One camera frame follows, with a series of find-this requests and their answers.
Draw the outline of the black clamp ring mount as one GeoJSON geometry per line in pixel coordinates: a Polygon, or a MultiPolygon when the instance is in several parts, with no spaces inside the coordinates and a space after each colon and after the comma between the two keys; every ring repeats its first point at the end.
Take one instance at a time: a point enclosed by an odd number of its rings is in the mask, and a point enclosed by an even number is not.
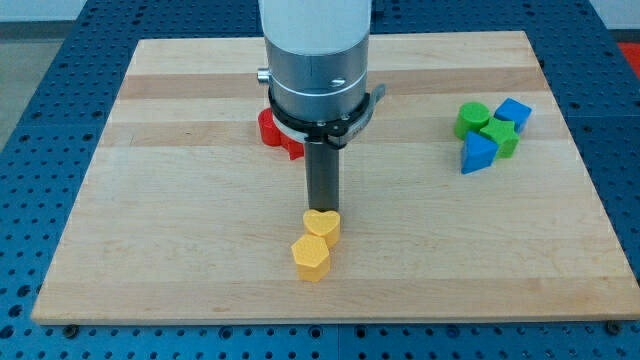
{"type": "Polygon", "coordinates": [[[304,121],[286,113],[276,102],[271,90],[268,99],[276,127],[287,137],[300,143],[326,143],[340,150],[361,133],[369,124],[376,104],[386,95],[386,85],[377,85],[364,95],[361,103],[347,115],[336,119],[304,121]]]}

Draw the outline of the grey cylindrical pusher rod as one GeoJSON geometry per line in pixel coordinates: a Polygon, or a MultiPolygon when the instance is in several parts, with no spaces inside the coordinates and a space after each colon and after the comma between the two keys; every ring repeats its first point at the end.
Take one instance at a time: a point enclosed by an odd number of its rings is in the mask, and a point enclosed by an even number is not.
{"type": "Polygon", "coordinates": [[[339,151],[325,143],[305,143],[304,158],[310,209],[339,209],[339,151]]]}

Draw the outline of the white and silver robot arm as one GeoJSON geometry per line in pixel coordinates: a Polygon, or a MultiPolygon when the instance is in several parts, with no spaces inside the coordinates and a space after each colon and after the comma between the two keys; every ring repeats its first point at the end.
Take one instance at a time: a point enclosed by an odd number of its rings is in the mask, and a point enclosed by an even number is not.
{"type": "Polygon", "coordinates": [[[366,89],[369,1],[260,0],[275,126],[304,147],[308,205],[339,208],[339,152],[370,122],[386,87],[366,89]]]}

